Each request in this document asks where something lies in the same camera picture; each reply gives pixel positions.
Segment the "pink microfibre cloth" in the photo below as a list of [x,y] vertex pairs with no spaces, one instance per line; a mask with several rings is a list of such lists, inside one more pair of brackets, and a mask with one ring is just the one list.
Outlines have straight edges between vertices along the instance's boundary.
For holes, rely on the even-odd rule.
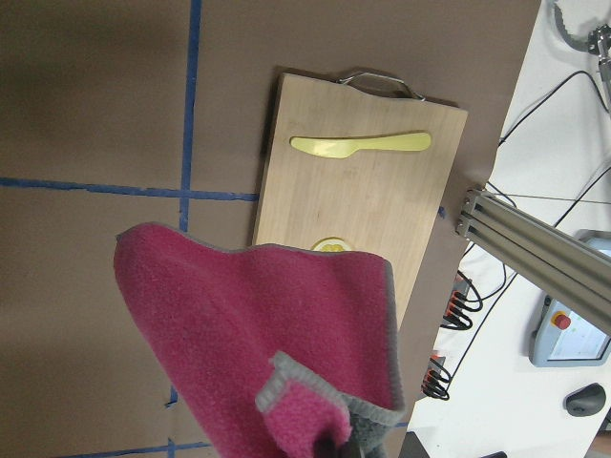
[[277,244],[221,250],[143,223],[116,241],[138,330],[221,457],[367,457],[403,417],[390,263]]

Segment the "lemon slice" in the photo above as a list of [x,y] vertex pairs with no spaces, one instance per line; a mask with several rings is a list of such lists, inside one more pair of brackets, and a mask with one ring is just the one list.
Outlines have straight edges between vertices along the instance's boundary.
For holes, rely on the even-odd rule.
[[316,252],[338,253],[352,251],[353,248],[344,239],[337,237],[328,237],[315,242],[312,245],[311,250]]

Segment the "wooden cutting board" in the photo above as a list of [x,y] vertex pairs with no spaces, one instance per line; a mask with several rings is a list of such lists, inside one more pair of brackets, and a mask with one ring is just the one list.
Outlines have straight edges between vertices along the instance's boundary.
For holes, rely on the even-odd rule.
[[[448,105],[367,94],[285,73],[280,77],[253,240],[302,249],[331,237],[391,263],[396,314],[408,308],[467,113]],[[322,158],[297,136],[369,138],[425,132],[422,152],[358,151]]]

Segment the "yellow plastic knife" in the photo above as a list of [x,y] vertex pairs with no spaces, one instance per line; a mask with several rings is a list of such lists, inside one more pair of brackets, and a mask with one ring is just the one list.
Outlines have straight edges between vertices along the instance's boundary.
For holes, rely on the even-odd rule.
[[312,156],[344,159],[358,151],[425,151],[432,146],[432,136],[426,132],[350,138],[293,136],[289,144]]

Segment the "orange connector block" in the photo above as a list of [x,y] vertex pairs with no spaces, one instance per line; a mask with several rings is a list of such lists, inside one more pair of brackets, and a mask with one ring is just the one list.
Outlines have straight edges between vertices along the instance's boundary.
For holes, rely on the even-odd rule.
[[483,298],[472,280],[461,271],[457,271],[440,328],[467,331],[473,327],[472,314],[482,309]]
[[428,366],[421,383],[421,392],[429,398],[449,401],[448,388],[452,375],[444,366],[445,358],[438,355],[429,357]]

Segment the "blue tape strip far lengthwise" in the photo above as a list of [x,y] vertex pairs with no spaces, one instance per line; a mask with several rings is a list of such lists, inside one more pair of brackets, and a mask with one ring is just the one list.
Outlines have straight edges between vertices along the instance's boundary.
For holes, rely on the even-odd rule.
[[[197,98],[198,69],[200,56],[200,29],[201,29],[202,1],[190,1],[189,30],[186,60],[185,100],[183,117],[182,159],[180,169],[180,190],[191,191],[192,157],[195,130],[195,106]],[[190,198],[179,198],[179,229],[188,231]],[[170,398],[166,408],[173,407],[179,400],[175,387],[170,387]],[[176,457],[176,444],[168,438],[167,457]]]

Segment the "blue tape strip lengthwise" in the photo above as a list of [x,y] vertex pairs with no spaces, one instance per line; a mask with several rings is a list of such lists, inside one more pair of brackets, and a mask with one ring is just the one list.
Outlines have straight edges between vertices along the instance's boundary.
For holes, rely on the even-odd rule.
[[257,201],[258,194],[200,191],[188,189],[150,188],[111,184],[79,183],[56,180],[2,177],[2,187],[23,189],[47,189],[55,191],[85,191],[95,194],[110,194],[148,198],[187,198],[194,200]]
[[[180,190],[191,191],[192,157],[195,130],[195,106],[197,98],[198,69],[200,56],[200,29],[201,29],[202,1],[190,1],[189,30],[186,60],[185,100],[183,117],[182,159],[180,169]],[[190,198],[179,198],[179,229],[188,231]],[[179,400],[175,387],[170,387],[170,398],[166,408],[173,407]],[[168,438],[167,457],[176,457],[176,444]]]

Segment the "grey teach pendant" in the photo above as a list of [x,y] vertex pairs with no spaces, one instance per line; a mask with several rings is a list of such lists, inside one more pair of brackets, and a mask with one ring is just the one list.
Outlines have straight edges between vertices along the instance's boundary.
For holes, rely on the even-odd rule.
[[601,366],[610,357],[610,336],[574,309],[587,287],[573,278],[577,267],[556,269],[545,287],[541,315],[531,335],[529,360],[535,367]]

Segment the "black computer mouse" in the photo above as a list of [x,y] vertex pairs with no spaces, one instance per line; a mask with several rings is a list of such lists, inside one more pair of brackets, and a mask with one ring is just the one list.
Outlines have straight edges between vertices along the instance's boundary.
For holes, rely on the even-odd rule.
[[599,413],[606,404],[606,392],[600,384],[591,384],[568,395],[564,407],[574,417],[589,417]]

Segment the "aluminium frame post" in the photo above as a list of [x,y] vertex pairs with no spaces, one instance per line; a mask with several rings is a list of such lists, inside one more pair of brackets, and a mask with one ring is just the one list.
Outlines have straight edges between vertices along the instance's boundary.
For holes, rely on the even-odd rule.
[[455,232],[610,332],[609,256],[478,189],[467,192]]

